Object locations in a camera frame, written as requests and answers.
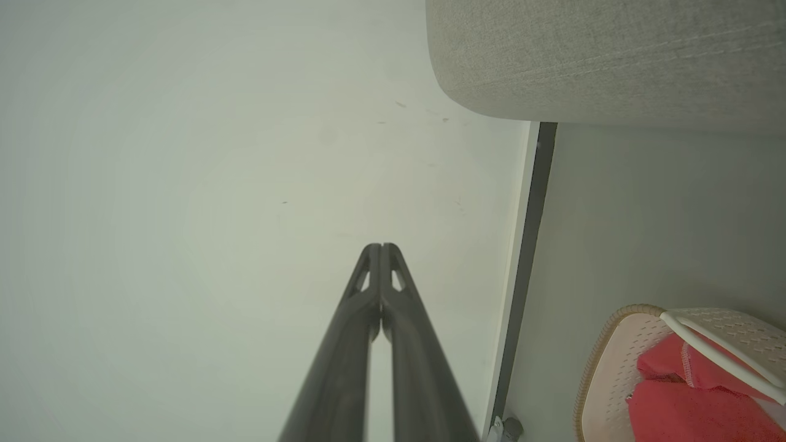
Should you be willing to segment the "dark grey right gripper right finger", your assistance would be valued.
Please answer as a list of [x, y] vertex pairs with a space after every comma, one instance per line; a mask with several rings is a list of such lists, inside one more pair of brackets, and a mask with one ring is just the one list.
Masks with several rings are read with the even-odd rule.
[[391, 344], [395, 440], [479, 440], [403, 253], [393, 243], [381, 249], [381, 305]]

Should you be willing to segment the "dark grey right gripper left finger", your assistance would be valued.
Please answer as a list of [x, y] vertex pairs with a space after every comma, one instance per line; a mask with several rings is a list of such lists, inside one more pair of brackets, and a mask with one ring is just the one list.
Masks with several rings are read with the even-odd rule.
[[381, 326], [380, 244], [362, 249], [280, 441], [364, 441], [370, 347]]

